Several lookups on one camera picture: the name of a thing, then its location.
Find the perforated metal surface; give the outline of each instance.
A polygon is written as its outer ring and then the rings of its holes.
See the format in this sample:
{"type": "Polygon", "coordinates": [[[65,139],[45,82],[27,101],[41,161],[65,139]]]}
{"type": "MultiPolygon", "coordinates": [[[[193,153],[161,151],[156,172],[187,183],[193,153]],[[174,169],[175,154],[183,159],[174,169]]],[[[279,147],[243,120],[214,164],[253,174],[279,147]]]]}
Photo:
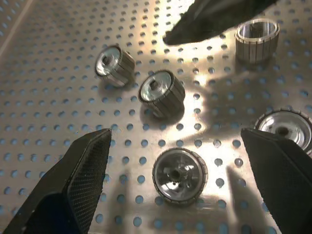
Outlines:
{"type": "Polygon", "coordinates": [[[239,135],[267,110],[311,117],[311,1],[281,1],[277,52],[248,71],[235,61],[234,31],[177,47],[162,42],[187,1],[36,0],[1,56],[0,230],[39,178],[79,136],[112,127],[107,176],[90,232],[279,233],[256,188],[239,135]],[[94,78],[102,47],[119,43],[136,61],[136,82],[115,89],[94,78]],[[137,99],[152,71],[184,82],[185,112],[157,121],[137,99]],[[183,146],[208,167],[189,208],[165,204],[152,182],[161,152],[183,146]]]}

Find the metal cylinder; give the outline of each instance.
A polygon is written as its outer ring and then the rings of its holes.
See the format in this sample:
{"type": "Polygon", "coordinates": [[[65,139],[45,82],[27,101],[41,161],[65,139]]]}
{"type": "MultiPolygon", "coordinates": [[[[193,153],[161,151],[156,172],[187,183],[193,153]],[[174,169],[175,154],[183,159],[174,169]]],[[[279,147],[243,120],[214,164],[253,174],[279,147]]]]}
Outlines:
{"type": "Polygon", "coordinates": [[[134,77],[135,61],[118,45],[105,48],[96,61],[96,75],[115,87],[122,87],[134,77]]]}
{"type": "Polygon", "coordinates": [[[276,51],[279,25],[270,19],[253,19],[241,24],[235,33],[236,56],[255,64],[269,59],[276,51]]]}
{"type": "Polygon", "coordinates": [[[205,161],[196,153],[171,148],[163,152],[153,167],[153,182],[168,202],[186,205],[194,202],[208,179],[205,161]]]}
{"type": "Polygon", "coordinates": [[[184,108],[185,90],[172,72],[161,70],[147,77],[138,97],[156,117],[171,117],[184,108]]]}
{"type": "Polygon", "coordinates": [[[307,154],[312,152],[312,122],[302,112],[289,109],[271,111],[257,120],[255,128],[293,140],[307,154]]]}

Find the perforated metal sheet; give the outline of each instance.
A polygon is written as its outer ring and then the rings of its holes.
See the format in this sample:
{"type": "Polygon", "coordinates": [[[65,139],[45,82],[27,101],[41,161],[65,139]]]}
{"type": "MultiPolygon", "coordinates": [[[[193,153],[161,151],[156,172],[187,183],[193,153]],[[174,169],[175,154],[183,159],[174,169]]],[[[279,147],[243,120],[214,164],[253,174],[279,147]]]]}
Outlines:
{"type": "Polygon", "coordinates": [[[166,30],[187,1],[36,0],[5,47],[0,65],[0,231],[40,177],[86,132],[113,129],[110,161],[92,233],[279,233],[256,188],[239,132],[272,108],[312,116],[311,1],[281,1],[266,17],[281,24],[277,52],[248,71],[234,57],[234,32],[168,47],[166,30]],[[136,61],[122,89],[94,78],[106,45],[136,61]],[[185,112],[154,119],[137,99],[152,71],[184,82],[185,112]],[[183,146],[208,167],[196,204],[178,209],[154,189],[161,152],[183,146]]]}

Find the black object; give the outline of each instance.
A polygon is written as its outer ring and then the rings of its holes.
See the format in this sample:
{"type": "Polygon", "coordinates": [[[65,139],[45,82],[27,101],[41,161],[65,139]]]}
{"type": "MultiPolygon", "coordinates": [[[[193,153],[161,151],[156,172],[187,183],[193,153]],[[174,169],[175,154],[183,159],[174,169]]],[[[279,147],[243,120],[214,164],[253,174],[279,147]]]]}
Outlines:
{"type": "Polygon", "coordinates": [[[39,181],[3,234],[86,234],[96,210],[112,138],[109,129],[75,140],[39,181]]]}
{"type": "Polygon", "coordinates": [[[312,159],[292,140],[243,129],[258,189],[283,234],[312,233],[312,159]]]}
{"type": "Polygon", "coordinates": [[[178,45],[215,37],[250,20],[276,0],[195,0],[164,42],[178,45]]]}

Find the metal plate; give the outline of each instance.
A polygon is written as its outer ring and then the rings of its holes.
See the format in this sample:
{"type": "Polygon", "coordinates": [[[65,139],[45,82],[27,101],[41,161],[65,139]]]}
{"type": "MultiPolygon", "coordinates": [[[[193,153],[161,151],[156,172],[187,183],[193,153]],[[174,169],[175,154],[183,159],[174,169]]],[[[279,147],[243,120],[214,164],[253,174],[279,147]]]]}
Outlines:
{"type": "Polygon", "coordinates": [[[292,107],[311,117],[312,2],[281,1],[268,9],[266,17],[281,24],[277,52],[252,71],[235,60],[233,30],[202,43],[164,45],[165,31],[190,4],[179,3],[32,3],[0,58],[1,231],[70,142],[112,127],[91,233],[279,233],[239,132],[272,108],[292,107]],[[113,43],[136,60],[132,86],[115,89],[94,78],[97,55],[113,43]],[[139,85],[158,69],[184,82],[179,120],[159,122],[137,99],[139,85]],[[177,145],[198,153],[209,174],[200,199],[184,209],[159,198],[151,174],[157,156],[177,145]]]}

